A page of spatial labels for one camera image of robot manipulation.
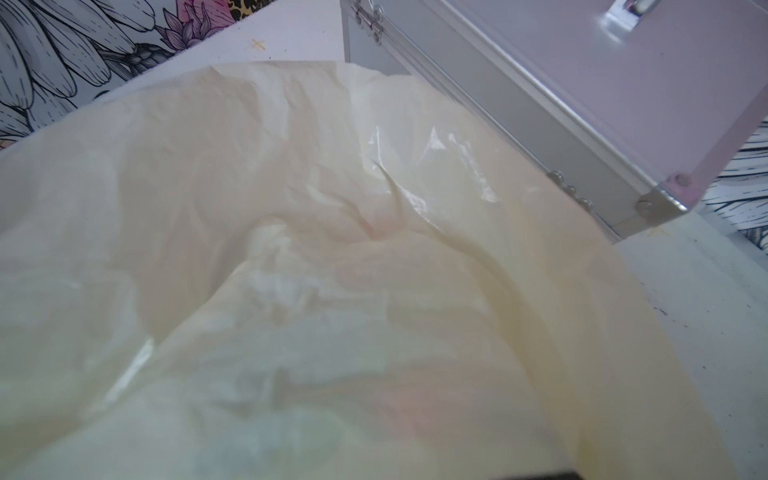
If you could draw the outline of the translucent cream plastic bag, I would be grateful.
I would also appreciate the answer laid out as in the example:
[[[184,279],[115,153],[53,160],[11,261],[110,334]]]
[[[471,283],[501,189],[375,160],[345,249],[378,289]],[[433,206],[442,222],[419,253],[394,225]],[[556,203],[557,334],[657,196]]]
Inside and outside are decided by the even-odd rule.
[[[5,479],[733,479],[602,229],[462,105],[199,70],[1,159]]]

